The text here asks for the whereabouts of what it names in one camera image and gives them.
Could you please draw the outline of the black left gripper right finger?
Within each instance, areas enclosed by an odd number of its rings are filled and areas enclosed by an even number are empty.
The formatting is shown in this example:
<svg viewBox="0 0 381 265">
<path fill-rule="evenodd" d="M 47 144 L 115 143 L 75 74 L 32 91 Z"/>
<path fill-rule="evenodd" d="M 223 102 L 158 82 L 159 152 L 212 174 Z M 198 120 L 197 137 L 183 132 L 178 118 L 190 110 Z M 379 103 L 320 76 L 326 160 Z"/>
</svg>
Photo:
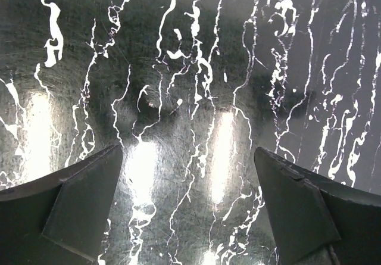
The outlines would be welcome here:
<svg viewBox="0 0 381 265">
<path fill-rule="evenodd" d="M 262 147 L 254 163 L 281 264 L 380 264 L 380 196 Z"/>
</svg>

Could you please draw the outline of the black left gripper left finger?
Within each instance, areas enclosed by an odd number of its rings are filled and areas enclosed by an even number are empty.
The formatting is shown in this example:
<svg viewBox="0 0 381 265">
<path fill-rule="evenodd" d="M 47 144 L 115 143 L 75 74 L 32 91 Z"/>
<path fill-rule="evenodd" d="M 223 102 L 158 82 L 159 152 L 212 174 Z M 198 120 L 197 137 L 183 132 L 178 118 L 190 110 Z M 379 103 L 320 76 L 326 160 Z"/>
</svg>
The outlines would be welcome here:
<svg viewBox="0 0 381 265">
<path fill-rule="evenodd" d="M 1 264 L 96 264 L 123 162 L 120 145 L 1 191 Z"/>
</svg>

